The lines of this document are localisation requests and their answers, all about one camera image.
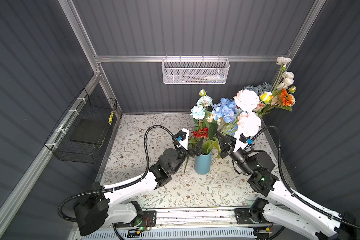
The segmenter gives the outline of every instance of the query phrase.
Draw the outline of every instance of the gray corrugated wall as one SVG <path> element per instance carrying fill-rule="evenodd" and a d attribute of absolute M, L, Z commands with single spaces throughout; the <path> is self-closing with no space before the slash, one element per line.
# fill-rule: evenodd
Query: gray corrugated wall
<path fill-rule="evenodd" d="M 120 107 L 128 112 L 190 111 L 207 91 L 214 103 L 232 98 L 249 84 L 272 81 L 275 63 L 231 63 L 226 84 L 164 84 L 160 63 L 102 63 Z"/>
<path fill-rule="evenodd" d="M 313 0 L 74 0 L 97 55 L 283 55 Z M 223 85 L 163 84 L 160 64 L 103 63 L 124 112 L 190 111 L 271 81 L 273 63 L 231 63 Z"/>
<path fill-rule="evenodd" d="M 92 75 L 57 0 L 0 0 L 0 207 Z M 94 180 L 95 168 L 52 159 L 2 239 L 32 239 L 42 228 L 56 237 L 38 239 L 62 239 L 59 228 L 71 223 L 56 208 Z"/>
<path fill-rule="evenodd" d="M 289 70 L 293 112 L 265 119 L 288 171 L 301 193 L 360 223 L 360 0 L 327 1 Z"/>

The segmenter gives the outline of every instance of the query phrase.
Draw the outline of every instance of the black wire mesh basket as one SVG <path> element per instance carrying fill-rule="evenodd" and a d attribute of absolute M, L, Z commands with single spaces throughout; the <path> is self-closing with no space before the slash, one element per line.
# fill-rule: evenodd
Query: black wire mesh basket
<path fill-rule="evenodd" d="M 78 107 L 72 111 L 66 124 L 58 131 L 53 143 L 45 142 L 45 146 L 61 161 L 96 163 L 101 162 L 116 122 L 116 100 L 95 95 L 87 95 Z M 77 139 L 77 131 L 86 137 L 95 128 L 96 136 L 92 141 Z"/>

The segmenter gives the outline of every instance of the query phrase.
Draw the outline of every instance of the yellow object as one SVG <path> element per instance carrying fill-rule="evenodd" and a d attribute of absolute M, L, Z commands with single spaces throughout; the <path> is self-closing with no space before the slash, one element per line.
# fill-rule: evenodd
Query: yellow object
<path fill-rule="evenodd" d="M 112 124 L 112 119 L 113 119 L 114 113 L 115 113 L 114 110 L 112 110 L 112 112 L 110 113 L 109 120 L 108 120 L 109 124 Z"/>
<path fill-rule="evenodd" d="M 296 91 L 296 87 L 293 86 L 292 88 L 288 89 L 291 93 L 294 93 Z"/>
<path fill-rule="evenodd" d="M 271 96 L 272 96 L 272 93 L 271 93 L 271 92 L 266 92 L 266 93 L 263 93 L 263 94 L 260 95 L 260 99 L 261 99 L 263 102 L 267 103 L 267 102 L 269 102 L 269 100 L 271 99 Z"/>

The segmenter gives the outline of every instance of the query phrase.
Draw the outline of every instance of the yellow rose bud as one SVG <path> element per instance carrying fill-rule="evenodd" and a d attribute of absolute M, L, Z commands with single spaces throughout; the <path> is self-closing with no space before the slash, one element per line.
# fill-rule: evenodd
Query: yellow rose bud
<path fill-rule="evenodd" d="M 204 89 L 201 89 L 201 90 L 200 90 L 199 95 L 200 95 L 200 96 L 205 96 L 205 95 L 206 95 L 206 92 L 204 91 Z"/>
<path fill-rule="evenodd" d="M 296 87 L 293 86 L 292 88 L 289 88 L 288 90 L 289 90 L 291 93 L 294 93 L 294 92 L 296 91 Z"/>
<path fill-rule="evenodd" d="M 260 99 L 261 99 L 263 102 L 265 102 L 265 103 L 269 102 L 269 100 L 271 99 L 271 97 L 272 97 L 272 93 L 271 93 L 271 92 L 266 92 L 266 93 L 263 93 L 263 94 L 260 95 Z"/>

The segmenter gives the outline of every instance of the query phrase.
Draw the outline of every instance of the red gerbera daisy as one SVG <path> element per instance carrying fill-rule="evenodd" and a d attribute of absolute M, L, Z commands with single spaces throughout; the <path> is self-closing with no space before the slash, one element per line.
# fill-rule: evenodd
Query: red gerbera daisy
<path fill-rule="evenodd" d="M 199 131 L 192 132 L 194 137 L 208 137 L 208 128 L 204 127 L 203 129 L 200 129 Z"/>

